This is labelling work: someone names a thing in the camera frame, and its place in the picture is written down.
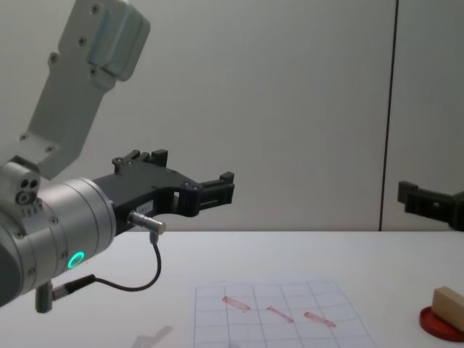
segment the black cable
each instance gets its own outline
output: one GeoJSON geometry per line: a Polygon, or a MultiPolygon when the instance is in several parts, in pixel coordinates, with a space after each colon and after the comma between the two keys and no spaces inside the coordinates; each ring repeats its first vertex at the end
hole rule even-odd
{"type": "Polygon", "coordinates": [[[54,300],[58,300],[64,296],[70,295],[73,292],[83,289],[86,286],[89,286],[90,284],[93,284],[96,282],[111,286],[112,288],[122,290],[122,291],[137,292],[137,291],[147,290],[149,287],[153,286],[153,284],[157,282],[158,278],[161,275],[161,254],[160,254],[160,250],[158,249],[158,246],[156,243],[157,236],[150,235],[150,240],[152,241],[154,252],[157,256],[157,274],[154,276],[152,281],[150,281],[147,285],[140,286],[137,288],[130,288],[127,286],[121,286],[121,285],[112,283],[111,281],[106,281],[104,279],[97,278],[95,275],[91,274],[91,275],[87,275],[86,277],[79,278],[75,281],[70,281],[69,283],[66,283],[60,286],[59,289],[55,289],[54,294],[53,294],[54,300]]]}
{"type": "Polygon", "coordinates": [[[121,286],[121,285],[112,283],[111,281],[106,281],[106,280],[100,279],[100,278],[95,278],[95,282],[102,283],[102,284],[111,286],[112,288],[122,290],[122,291],[137,292],[137,291],[147,290],[148,288],[150,288],[151,286],[153,286],[153,284],[155,284],[157,282],[158,278],[161,275],[161,254],[160,254],[160,249],[158,249],[158,246],[156,244],[153,244],[153,248],[154,248],[155,254],[157,255],[158,269],[157,269],[157,274],[154,276],[152,281],[150,281],[147,285],[139,286],[137,288],[130,288],[130,287],[121,286]]]}

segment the white wall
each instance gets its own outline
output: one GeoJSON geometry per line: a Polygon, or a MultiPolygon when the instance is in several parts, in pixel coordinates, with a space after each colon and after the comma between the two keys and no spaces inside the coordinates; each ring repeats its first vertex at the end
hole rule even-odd
{"type": "Polygon", "coordinates": [[[443,230],[406,215],[398,182],[464,190],[464,2],[400,0],[384,230],[443,230]]]}
{"type": "MultiPolygon", "coordinates": [[[[237,185],[232,206],[171,229],[377,229],[394,0],[133,3],[152,22],[136,74],[57,180],[166,148],[173,169],[237,185]]],[[[2,1],[0,146],[25,129],[72,4],[2,1]]]]}

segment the silver cylindrical joint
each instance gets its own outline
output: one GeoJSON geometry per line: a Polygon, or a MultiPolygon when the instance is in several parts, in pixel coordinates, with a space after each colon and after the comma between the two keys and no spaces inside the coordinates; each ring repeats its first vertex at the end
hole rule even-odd
{"type": "Polygon", "coordinates": [[[115,237],[112,203],[92,181],[66,181],[38,197],[16,212],[0,207],[0,276],[14,275],[13,289],[0,286],[0,307],[104,251],[115,237]]]}

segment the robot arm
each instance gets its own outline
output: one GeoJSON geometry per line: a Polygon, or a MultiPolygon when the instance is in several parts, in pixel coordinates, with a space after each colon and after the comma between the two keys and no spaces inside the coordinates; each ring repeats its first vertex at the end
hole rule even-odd
{"type": "Polygon", "coordinates": [[[122,0],[78,0],[49,57],[49,77],[27,131],[0,157],[52,179],[74,162],[103,95],[135,70],[150,24],[122,0]]]}
{"type": "MultiPolygon", "coordinates": [[[[103,95],[132,76],[149,29],[126,0],[76,0],[28,130],[0,156],[0,307],[37,289],[36,309],[48,312],[52,295],[95,281],[53,291],[51,279],[122,232],[136,225],[151,231],[160,261],[156,240],[166,226],[154,216],[193,217],[231,203],[232,173],[198,183],[167,169],[165,150],[116,158],[115,172],[95,181],[40,189],[41,177],[53,178],[79,156],[103,95]]],[[[160,264],[154,281],[159,274],[160,264]]]]}

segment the green led ring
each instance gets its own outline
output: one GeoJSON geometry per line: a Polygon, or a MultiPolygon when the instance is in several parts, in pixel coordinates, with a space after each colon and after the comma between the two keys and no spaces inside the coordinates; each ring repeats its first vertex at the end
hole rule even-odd
{"type": "Polygon", "coordinates": [[[84,252],[76,252],[67,263],[67,267],[74,268],[75,266],[79,265],[85,257],[86,254],[84,252]]]}

